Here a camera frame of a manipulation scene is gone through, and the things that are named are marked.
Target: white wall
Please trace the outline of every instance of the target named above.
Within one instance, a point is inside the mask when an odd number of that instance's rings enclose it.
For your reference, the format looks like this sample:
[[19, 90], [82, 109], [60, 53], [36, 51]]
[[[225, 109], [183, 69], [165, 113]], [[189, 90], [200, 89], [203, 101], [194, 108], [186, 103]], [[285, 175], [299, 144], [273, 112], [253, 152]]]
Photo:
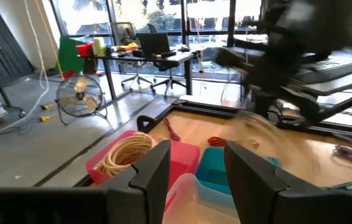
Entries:
[[[58, 40], [60, 38], [60, 32], [58, 31], [52, 7], [49, 0], [27, 0], [27, 3], [32, 23], [42, 49], [45, 68], [52, 68], [56, 63], [54, 51], [56, 53], [58, 52]], [[39, 4], [41, 8], [48, 32], [39, 14], [37, 4]], [[41, 66], [36, 41], [25, 11], [24, 0], [0, 0], [0, 14], [28, 59], [40, 69]]]

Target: red rope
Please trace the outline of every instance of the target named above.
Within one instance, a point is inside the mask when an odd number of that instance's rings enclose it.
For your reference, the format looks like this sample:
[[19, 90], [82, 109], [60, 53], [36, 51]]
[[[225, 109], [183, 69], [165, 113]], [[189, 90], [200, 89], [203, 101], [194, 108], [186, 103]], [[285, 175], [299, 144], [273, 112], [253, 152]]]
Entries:
[[164, 124], [165, 124], [166, 128], [168, 129], [169, 137], [171, 138], [171, 140], [180, 141], [180, 137], [176, 134], [174, 129], [171, 127], [168, 118], [164, 119]]
[[225, 146], [226, 140], [213, 136], [213, 137], [208, 138], [208, 144], [213, 147]]

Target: white cable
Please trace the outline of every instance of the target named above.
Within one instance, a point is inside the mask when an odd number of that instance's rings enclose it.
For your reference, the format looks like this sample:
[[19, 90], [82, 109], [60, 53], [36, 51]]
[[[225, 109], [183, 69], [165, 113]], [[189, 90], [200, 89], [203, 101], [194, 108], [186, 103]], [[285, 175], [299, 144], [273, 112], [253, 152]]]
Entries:
[[[47, 78], [47, 74], [45, 72], [45, 65], [44, 65], [44, 59], [43, 59], [43, 56], [42, 56], [42, 51], [40, 49], [40, 44], [39, 44], [39, 41], [38, 41], [38, 36], [37, 36], [37, 33], [34, 29], [34, 25], [32, 23], [32, 19], [31, 19], [31, 15], [30, 15], [30, 12], [29, 12], [29, 8], [28, 8], [28, 4], [27, 4], [27, 0], [24, 0], [24, 4], [25, 4], [25, 10], [27, 12], [27, 16], [28, 16], [28, 20], [29, 20], [29, 24], [31, 25], [31, 29], [32, 29], [32, 32], [34, 33], [34, 37], [35, 37], [35, 41], [36, 41], [36, 44], [37, 44], [37, 50], [38, 50], [38, 54], [39, 54], [39, 59], [40, 59], [40, 65], [41, 65], [41, 69], [40, 69], [40, 77], [39, 77], [39, 85], [45, 90], [37, 99], [37, 101], [35, 102], [35, 105], [31, 108], [31, 110], [26, 114], [25, 117], [23, 117], [22, 119], [0, 129], [0, 133], [8, 128], [11, 128], [13, 127], [14, 125], [16, 124], [19, 124], [23, 121], [25, 121], [28, 117], [31, 116], [31, 114], [35, 111], [35, 109], [38, 107], [38, 104], [40, 103], [41, 99], [46, 95], [46, 93], [49, 91], [49, 80]], [[43, 86], [42, 84], [42, 76], [45, 77], [45, 81], [46, 81], [46, 88]]]

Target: wooden table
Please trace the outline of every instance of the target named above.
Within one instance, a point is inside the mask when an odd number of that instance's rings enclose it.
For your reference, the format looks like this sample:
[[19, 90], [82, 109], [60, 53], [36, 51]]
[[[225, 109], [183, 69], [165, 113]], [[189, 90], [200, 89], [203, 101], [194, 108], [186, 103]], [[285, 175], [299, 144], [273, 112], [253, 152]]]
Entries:
[[[209, 147], [207, 139], [219, 136], [229, 130], [228, 120], [202, 116], [198, 114], [173, 111], [167, 117], [174, 131], [182, 141], [200, 147], [201, 155]], [[343, 182], [352, 181], [352, 162], [332, 156], [332, 151], [338, 144], [352, 147], [333, 138], [312, 134], [282, 131], [291, 139], [295, 147], [272, 149], [266, 139], [254, 134], [249, 138], [256, 140], [260, 146], [253, 150], [262, 156], [272, 156], [280, 160], [282, 168], [317, 186], [328, 187]], [[169, 133], [162, 123], [157, 125], [149, 134], [168, 138]]]

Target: pink bin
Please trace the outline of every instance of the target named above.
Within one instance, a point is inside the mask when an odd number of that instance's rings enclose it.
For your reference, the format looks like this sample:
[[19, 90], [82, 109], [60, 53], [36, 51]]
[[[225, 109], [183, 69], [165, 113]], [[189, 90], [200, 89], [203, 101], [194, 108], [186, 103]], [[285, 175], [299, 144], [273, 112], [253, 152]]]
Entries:
[[[85, 164], [86, 170], [89, 173], [90, 178], [95, 184], [101, 184], [111, 177], [107, 174], [98, 172], [94, 167], [99, 163], [100, 160], [107, 154], [108, 151], [120, 140], [132, 136], [136, 131], [126, 131], [120, 137], [115, 139], [113, 142], [108, 144], [99, 153], [93, 156]], [[200, 158], [200, 148], [191, 144], [177, 142], [171, 140], [171, 151], [170, 151], [170, 178], [168, 190], [170, 190], [176, 180], [182, 174], [194, 174], [198, 167], [198, 160]]]

